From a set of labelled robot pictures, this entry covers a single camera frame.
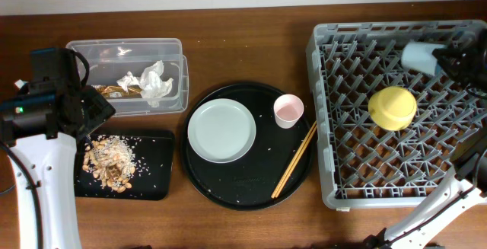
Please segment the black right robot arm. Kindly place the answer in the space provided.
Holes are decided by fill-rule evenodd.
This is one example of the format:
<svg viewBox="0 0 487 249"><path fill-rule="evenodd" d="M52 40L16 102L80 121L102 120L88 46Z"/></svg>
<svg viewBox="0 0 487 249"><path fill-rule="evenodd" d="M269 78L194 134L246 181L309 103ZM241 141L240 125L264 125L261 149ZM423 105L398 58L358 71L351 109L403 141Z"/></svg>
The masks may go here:
<svg viewBox="0 0 487 249"><path fill-rule="evenodd" d="M430 76L444 72L468 94L486 99L486 30L467 48L410 42L401 55L406 69ZM443 180L398 224L363 241L363 248L424 248L469 208L486 201L486 128L461 142Z"/></svg>

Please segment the grey round plate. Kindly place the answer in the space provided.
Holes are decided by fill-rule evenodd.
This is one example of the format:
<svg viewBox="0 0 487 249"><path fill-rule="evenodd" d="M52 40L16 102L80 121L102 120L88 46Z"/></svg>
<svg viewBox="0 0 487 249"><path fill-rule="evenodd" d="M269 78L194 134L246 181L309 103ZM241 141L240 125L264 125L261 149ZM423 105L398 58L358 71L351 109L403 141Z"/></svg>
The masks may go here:
<svg viewBox="0 0 487 249"><path fill-rule="evenodd" d="M243 104L227 98L214 99L196 108L189 119L187 136L191 148L202 159L230 163L251 149L256 122Z"/></svg>

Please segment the gold snack wrapper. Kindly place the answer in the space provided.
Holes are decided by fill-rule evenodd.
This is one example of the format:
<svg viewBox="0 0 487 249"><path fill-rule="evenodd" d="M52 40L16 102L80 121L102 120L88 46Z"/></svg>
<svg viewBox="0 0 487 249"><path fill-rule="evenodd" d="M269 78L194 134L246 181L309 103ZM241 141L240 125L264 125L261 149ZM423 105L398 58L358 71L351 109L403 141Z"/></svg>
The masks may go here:
<svg viewBox="0 0 487 249"><path fill-rule="evenodd" d="M94 85L94 88L106 99L137 97L141 95L142 91L138 86L129 86L124 89L118 85Z"/></svg>

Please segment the blue plastic cup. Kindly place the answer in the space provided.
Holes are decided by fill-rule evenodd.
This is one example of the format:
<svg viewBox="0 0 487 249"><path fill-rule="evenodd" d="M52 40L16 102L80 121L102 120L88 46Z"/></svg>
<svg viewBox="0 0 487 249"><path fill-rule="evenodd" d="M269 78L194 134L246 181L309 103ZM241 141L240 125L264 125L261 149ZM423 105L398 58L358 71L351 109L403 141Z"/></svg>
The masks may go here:
<svg viewBox="0 0 487 249"><path fill-rule="evenodd" d="M436 76L441 72L441 67L438 60L433 56L433 51L445 48L446 46L442 44L409 42L401 54L402 67L429 76Z"/></svg>

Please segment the pink plastic cup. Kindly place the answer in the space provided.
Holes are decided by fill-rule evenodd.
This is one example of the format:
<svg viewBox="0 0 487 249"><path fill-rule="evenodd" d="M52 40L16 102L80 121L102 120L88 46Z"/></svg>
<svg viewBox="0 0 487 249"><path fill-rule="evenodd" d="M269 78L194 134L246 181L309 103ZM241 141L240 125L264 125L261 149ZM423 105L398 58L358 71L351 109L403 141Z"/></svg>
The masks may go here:
<svg viewBox="0 0 487 249"><path fill-rule="evenodd" d="M283 94L273 104L276 124L283 129L290 129L304 113L302 100L293 94Z"/></svg>

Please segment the large white tissue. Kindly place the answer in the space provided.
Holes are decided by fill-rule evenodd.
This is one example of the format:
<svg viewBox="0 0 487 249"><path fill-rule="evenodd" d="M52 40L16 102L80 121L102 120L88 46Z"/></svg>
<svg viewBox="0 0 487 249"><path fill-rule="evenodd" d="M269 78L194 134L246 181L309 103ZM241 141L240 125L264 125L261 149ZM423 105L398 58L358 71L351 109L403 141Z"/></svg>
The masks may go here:
<svg viewBox="0 0 487 249"><path fill-rule="evenodd" d="M129 86L140 87L142 98L147 99L151 107L159 107L159 101L156 101L156 98L168 95L173 87L173 78L163 81L161 78L163 73L164 63L159 60L152 66L145 68L140 77L135 77L131 72L127 72L116 83L124 89Z"/></svg>

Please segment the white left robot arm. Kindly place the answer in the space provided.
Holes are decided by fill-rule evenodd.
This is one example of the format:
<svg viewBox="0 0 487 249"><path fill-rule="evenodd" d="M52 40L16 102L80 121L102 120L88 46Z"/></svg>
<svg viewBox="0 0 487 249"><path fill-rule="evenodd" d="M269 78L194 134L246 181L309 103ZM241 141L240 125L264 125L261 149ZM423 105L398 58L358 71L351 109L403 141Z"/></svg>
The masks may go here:
<svg viewBox="0 0 487 249"><path fill-rule="evenodd" d="M77 147L114 113L89 85L2 103L1 148L14 172L22 248L81 246L74 188Z"/></svg>

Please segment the yellow plastic bowl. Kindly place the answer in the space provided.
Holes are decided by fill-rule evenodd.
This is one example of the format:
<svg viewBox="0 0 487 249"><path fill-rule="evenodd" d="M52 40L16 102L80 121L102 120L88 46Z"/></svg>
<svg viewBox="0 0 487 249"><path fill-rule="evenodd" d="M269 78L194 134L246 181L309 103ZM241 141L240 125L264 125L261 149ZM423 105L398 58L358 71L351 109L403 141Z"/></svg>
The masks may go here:
<svg viewBox="0 0 487 249"><path fill-rule="evenodd" d="M402 87L390 86L373 94L368 102L371 119L380 128L400 131L411 124L417 111L415 97Z"/></svg>

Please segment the peanut and rice scraps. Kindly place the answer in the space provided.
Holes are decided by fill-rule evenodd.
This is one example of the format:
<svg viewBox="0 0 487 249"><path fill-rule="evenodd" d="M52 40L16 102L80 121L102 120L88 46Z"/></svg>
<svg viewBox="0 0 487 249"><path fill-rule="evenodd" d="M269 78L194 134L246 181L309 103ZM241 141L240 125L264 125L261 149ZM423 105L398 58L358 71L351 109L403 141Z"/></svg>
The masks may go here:
<svg viewBox="0 0 487 249"><path fill-rule="evenodd" d="M136 154L142 137L121 135L87 136L82 170L89 173L102 189L123 193L133 188L135 180L151 176L148 159Z"/></svg>

